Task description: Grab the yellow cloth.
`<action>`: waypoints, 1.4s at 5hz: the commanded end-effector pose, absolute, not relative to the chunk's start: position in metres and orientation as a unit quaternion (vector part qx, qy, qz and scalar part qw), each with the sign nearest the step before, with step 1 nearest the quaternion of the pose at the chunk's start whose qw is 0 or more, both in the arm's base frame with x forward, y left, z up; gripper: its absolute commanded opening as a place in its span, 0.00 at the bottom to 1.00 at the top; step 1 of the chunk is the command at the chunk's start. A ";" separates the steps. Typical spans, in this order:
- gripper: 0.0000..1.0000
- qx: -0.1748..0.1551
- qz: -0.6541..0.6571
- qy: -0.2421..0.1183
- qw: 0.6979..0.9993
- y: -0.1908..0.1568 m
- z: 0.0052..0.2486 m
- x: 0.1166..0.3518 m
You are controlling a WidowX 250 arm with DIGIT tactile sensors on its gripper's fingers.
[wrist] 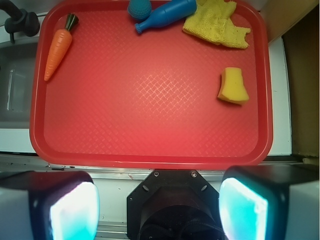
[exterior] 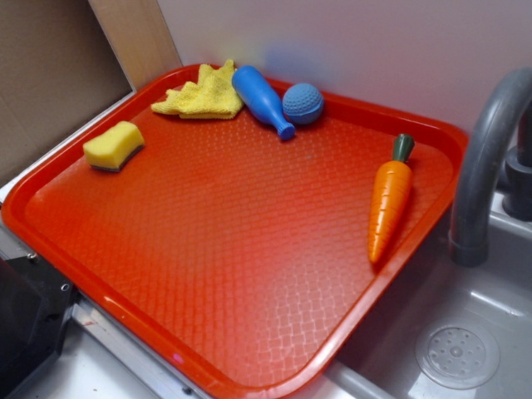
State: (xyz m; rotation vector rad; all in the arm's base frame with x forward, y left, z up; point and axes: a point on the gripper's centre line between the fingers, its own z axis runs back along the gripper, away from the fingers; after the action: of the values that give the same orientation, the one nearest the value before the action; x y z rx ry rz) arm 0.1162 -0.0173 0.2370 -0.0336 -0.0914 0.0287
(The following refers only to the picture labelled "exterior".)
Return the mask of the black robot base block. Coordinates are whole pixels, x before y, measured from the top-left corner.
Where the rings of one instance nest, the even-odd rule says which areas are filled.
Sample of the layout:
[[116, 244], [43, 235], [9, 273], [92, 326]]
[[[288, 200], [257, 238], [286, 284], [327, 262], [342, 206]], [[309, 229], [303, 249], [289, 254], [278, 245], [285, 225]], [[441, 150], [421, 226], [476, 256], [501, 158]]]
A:
[[77, 290], [45, 259], [1, 261], [1, 397], [11, 398], [62, 354]]

